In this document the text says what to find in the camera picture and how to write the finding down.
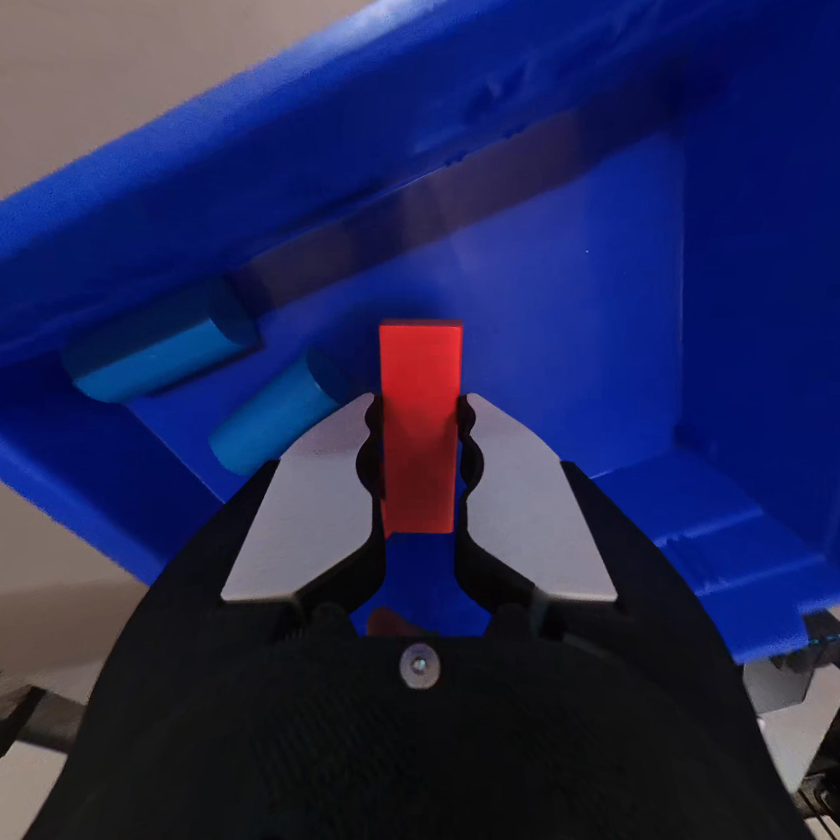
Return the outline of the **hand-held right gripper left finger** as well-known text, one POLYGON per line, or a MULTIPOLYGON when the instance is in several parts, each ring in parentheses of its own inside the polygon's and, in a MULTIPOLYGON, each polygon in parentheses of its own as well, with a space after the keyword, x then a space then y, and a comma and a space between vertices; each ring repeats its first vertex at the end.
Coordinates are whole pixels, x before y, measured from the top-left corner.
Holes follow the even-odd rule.
POLYGON ((352 613, 386 572, 382 400, 367 392, 280 457, 221 591, 224 603, 352 613))

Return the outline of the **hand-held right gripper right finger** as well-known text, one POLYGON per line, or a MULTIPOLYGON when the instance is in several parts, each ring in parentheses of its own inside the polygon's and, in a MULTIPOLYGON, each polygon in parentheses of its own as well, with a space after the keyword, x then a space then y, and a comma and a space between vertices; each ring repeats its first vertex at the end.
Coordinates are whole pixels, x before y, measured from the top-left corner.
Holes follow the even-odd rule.
POLYGON ((556 605, 607 606, 617 591, 561 458, 477 393, 458 400, 455 577, 494 613, 517 604, 541 624, 556 605))

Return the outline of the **red rectangular wooden block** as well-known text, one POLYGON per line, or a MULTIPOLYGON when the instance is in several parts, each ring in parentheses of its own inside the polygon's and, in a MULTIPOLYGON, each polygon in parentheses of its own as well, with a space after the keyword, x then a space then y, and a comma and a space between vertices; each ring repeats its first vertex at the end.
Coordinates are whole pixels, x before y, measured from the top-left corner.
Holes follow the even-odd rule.
POLYGON ((387 320, 379 343, 385 535, 451 533, 463 324, 387 320))

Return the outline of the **blue plastic storage bin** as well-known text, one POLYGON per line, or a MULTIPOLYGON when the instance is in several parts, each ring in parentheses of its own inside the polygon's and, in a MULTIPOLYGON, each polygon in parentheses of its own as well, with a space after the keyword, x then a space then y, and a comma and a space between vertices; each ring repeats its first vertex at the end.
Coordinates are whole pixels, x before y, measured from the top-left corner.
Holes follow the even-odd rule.
POLYGON ((603 488, 740 663, 838 604, 838 2, 378 2, 2 200, 2 482, 149 584, 214 429, 385 319, 603 488), (222 279, 258 344, 123 403, 68 342, 222 279))

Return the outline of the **light blue wooden cylinder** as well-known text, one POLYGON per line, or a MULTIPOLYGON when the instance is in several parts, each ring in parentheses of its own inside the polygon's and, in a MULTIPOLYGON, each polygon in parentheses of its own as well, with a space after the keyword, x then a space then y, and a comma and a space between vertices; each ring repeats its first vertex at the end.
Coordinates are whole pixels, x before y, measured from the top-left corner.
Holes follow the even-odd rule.
POLYGON ((102 403, 157 392, 256 347, 257 327, 225 280, 203 280, 68 342, 73 385, 102 403))
POLYGON ((306 350, 225 419, 211 433, 209 445, 222 467, 247 476, 278 459, 359 392, 324 353, 306 350))

